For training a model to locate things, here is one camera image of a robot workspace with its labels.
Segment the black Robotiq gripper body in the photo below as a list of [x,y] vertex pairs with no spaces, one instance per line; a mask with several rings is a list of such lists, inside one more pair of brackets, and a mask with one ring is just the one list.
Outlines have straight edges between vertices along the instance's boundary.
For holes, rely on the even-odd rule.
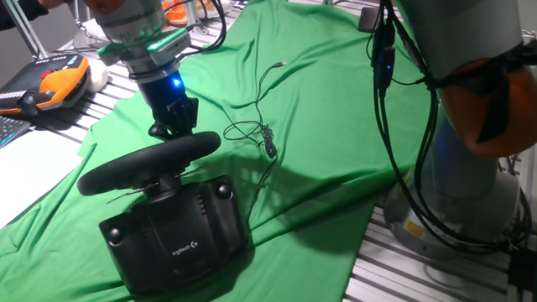
[[152,110],[154,122],[164,124],[169,133],[175,133],[179,125],[196,125],[198,100],[186,95],[179,71],[140,84],[139,90]]

